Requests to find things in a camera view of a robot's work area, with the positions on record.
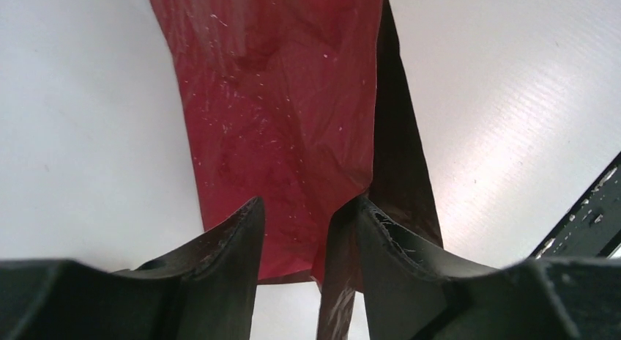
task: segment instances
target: folded red material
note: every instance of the folded red material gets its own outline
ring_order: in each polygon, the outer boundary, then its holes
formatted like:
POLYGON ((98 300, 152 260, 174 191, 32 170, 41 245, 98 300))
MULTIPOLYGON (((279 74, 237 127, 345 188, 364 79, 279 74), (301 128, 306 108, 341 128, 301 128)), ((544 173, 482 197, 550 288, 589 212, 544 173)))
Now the folded red material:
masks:
POLYGON ((173 56, 205 229, 253 196, 259 278, 322 280, 332 214, 371 182, 382 0, 151 0, 173 56))

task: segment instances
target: plastic wrinkle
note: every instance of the plastic wrinkle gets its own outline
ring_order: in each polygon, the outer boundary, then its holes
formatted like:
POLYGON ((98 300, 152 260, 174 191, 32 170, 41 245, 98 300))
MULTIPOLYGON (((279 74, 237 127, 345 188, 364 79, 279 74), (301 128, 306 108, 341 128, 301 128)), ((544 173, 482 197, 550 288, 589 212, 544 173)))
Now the plastic wrinkle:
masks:
POLYGON ((151 3, 205 229, 261 196, 259 278, 313 268, 321 281, 331 215, 371 182, 382 0, 151 3))

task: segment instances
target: white surface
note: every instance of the white surface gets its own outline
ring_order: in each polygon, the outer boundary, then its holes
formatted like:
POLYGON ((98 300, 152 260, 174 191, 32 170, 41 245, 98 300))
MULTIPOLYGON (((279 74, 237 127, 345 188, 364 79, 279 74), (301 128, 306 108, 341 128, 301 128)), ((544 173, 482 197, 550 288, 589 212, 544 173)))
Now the white surface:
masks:
MULTIPOLYGON (((621 149, 621 0, 391 2, 447 249, 526 256, 621 149)), ((201 232, 148 0, 0 0, 0 36, 0 258, 115 270, 201 232)), ((318 307, 259 287, 253 338, 314 339, 318 307)))
POLYGON ((0 0, 0 258, 137 267, 202 232, 148 0, 0 0))
POLYGON ((445 239, 526 257, 621 150, 621 0, 390 0, 445 239))

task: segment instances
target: red plastic bag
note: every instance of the red plastic bag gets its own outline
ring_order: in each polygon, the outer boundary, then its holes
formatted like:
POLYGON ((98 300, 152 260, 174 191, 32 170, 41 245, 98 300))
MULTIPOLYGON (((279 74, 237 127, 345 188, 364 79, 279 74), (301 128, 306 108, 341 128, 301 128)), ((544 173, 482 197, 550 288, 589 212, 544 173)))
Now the red plastic bag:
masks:
POLYGON ((330 216, 371 182, 382 0, 151 0, 206 229, 253 196, 259 278, 323 277, 330 216))

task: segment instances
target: red sheet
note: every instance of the red sheet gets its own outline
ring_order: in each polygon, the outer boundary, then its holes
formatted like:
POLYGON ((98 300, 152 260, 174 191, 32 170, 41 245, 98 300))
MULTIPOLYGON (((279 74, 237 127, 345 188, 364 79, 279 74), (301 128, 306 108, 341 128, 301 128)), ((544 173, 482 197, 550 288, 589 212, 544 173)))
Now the red sheet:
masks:
POLYGON ((174 60, 205 229, 262 196, 259 278, 312 267, 322 280, 330 217, 371 182, 382 0, 151 3, 174 60))

